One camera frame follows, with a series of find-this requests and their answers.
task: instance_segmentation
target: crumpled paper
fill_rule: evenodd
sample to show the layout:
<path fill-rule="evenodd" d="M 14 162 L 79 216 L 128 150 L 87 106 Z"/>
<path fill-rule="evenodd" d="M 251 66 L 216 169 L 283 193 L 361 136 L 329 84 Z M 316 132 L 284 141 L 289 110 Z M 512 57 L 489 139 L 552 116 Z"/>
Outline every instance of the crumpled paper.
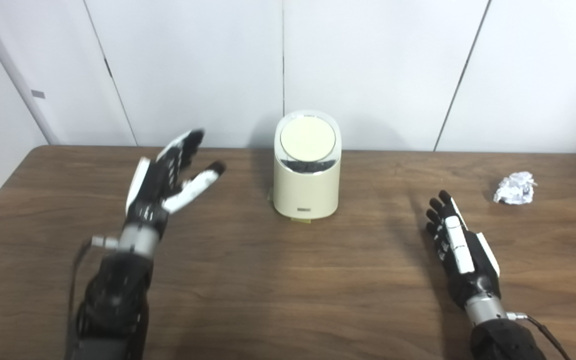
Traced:
<path fill-rule="evenodd" d="M 533 185 L 536 187 L 537 183 L 532 173 L 528 171 L 511 173 L 499 182 L 499 189 L 494 193 L 493 201 L 508 205 L 532 203 L 533 194 L 535 194 Z"/>

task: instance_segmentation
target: white finger segment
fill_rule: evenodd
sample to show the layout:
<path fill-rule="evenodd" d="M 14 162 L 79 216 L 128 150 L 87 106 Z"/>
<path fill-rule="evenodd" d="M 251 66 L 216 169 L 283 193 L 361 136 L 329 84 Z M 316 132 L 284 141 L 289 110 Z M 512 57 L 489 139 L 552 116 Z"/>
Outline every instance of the white finger segment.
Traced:
<path fill-rule="evenodd" d="M 183 209 L 190 202 L 195 200 L 202 192 L 219 179 L 219 173 L 214 170 L 201 171 L 192 181 L 184 184 L 183 190 L 164 200 L 161 207 L 169 214 L 173 214 Z"/>
<path fill-rule="evenodd" d="M 137 198 L 137 194 L 139 194 L 139 190 L 142 188 L 142 183 L 144 182 L 144 178 L 146 177 L 146 173 L 148 173 L 148 168 L 151 166 L 151 160 L 147 157 L 142 157 L 139 159 L 139 163 L 137 164 L 137 169 L 134 171 L 134 175 L 132 176 L 132 182 L 130 182 L 130 189 L 128 189 L 128 198 L 126 198 L 126 214 L 128 214 L 128 208 L 130 208 L 130 204 L 135 201 Z"/>
<path fill-rule="evenodd" d="M 466 274 L 475 271 L 471 251 L 468 248 L 460 219 L 457 216 L 450 216 L 445 219 L 444 223 L 446 225 L 446 231 L 448 232 L 450 248 L 454 254 L 455 262 L 457 262 L 459 273 Z"/>
<path fill-rule="evenodd" d="M 488 242 L 486 241 L 486 237 L 484 237 L 484 234 L 480 232 L 477 234 L 477 239 L 479 239 L 481 247 L 484 249 L 484 252 L 486 253 L 488 260 L 490 260 L 490 264 L 492 264 L 492 267 L 496 272 L 496 276 L 499 277 L 499 264 L 497 262 L 497 258 L 495 257 L 494 253 L 492 253 L 492 249 L 490 248 Z"/>
<path fill-rule="evenodd" d="M 464 217 L 462 216 L 462 213 L 459 211 L 459 207 L 457 207 L 457 203 L 455 202 L 455 200 L 453 200 L 453 198 L 450 198 L 450 202 L 452 203 L 452 207 L 454 208 L 454 212 L 457 213 L 457 216 L 459 217 L 461 223 L 463 224 L 464 229 L 468 230 L 468 226 L 466 225 L 466 221 L 464 221 Z"/>

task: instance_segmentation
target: fingertip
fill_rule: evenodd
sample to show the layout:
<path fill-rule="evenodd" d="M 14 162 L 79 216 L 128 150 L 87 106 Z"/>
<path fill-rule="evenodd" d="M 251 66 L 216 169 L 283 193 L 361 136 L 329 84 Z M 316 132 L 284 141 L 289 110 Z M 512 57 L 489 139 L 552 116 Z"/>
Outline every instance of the fingertip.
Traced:
<path fill-rule="evenodd" d="M 439 218 L 439 215 L 434 212 L 434 210 L 432 209 L 428 209 L 425 212 L 425 216 L 430 219 L 430 221 L 432 221 L 433 223 L 435 223 L 435 225 L 439 225 L 442 223 L 441 219 Z"/>
<path fill-rule="evenodd" d="M 206 170 L 212 170 L 215 171 L 215 173 L 219 174 L 219 176 L 221 176 L 223 173 L 226 172 L 226 163 L 222 162 L 222 161 L 215 161 L 212 164 L 210 164 Z"/>
<path fill-rule="evenodd" d="M 435 210 L 435 212 L 439 212 L 444 206 L 442 205 L 441 202 L 439 202 L 439 200 L 437 200 L 436 198 L 431 198 L 430 199 L 430 207 L 432 209 Z"/>
<path fill-rule="evenodd" d="M 434 235 L 437 234 L 437 225 L 435 225 L 434 223 L 428 221 L 425 224 L 425 230 L 430 233 L 430 235 L 432 235 L 434 237 Z"/>
<path fill-rule="evenodd" d="M 439 199 L 443 201 L 444 204 L 450 204 L 452 201 L 452 196 L 448 193 L 448 191 L 442 190 L 439 191 Z"/>

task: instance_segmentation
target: robotic hand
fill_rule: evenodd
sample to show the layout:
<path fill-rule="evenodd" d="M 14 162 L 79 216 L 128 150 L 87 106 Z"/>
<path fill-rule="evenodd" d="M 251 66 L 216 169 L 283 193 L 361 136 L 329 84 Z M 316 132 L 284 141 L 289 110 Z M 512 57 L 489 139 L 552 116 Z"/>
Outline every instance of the robotic hand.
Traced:
<path fill-rule="evenodd" d="M 474 326 L 470 351 L 476 360 L 546 360 L 532 333 L 515 320 L 527 319 L 552 342 L 545 326 L 523 313 L 505 312 L 501 305 L 499 265 L 482 233 L 468 229 L 457 204 L 446 191 L 430 199 L 426 230 L 448 276 L 450 298 Z M 553 344 L 563 351 L 558 342 Z"/>
<path fill-rule="evenodd" d="M 146 292 L 153 276 L 154 251 L 169 215 L 192 202 L 226 170 L 216 161 L 178 184 L 180 172 L 190 166 L 203 137 L 203 130 L 191 130 L 174 139 L 155 160 L 142 157 L 128 190 L 121 237 L 94 236 L 75 258 L 66 360 L 141 360 L 149 317 Z M 73 319 L 74 275 L 90 246 L 115 252 L 103 258 Z"/>

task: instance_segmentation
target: wire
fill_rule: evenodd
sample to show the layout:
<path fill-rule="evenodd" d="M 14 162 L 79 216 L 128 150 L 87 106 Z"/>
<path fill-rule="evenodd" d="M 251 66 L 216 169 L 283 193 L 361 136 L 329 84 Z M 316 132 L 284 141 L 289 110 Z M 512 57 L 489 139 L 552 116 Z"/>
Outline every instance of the wire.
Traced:
<path fill-rule="evenodd" d="M 546 339 L 548 339 L 553 344 L 553 346 L 561 353 L 561 356 L 563 356 L 565 360 L 571 360 L 570 356 L 568 356 L 568 354 L 566 353 L 566 350 L 564 350 L 562 344 L 560 344 L 560 342 L 557 341 L 555 336 L 548 330 L 546 325 L 542 325 L 532 316 L 527 316 L 526 320 L 530 321 L 532 325 L 537 326 L 537 329 L 541 331 L 544 337 L 546 337 Z"/>
<path fill-rule="evenodd" d="M 82 260 L 86 257 L 86 254 L 92 247 L 92 239 L 83 241 L 75 258 L 72 262 L 72 268 L 70 272 L 70 291 L 68 292 L 68 317 L 66 317 L 66 353 L 65 357 L 68 357 L 70 351 L 73 349 L 73 342 L 75 340 L 74 326 L 73 326 L 73 304 L 75 302 L 75 283 L 77 280 L 77 272 L 82 264 Z"/>

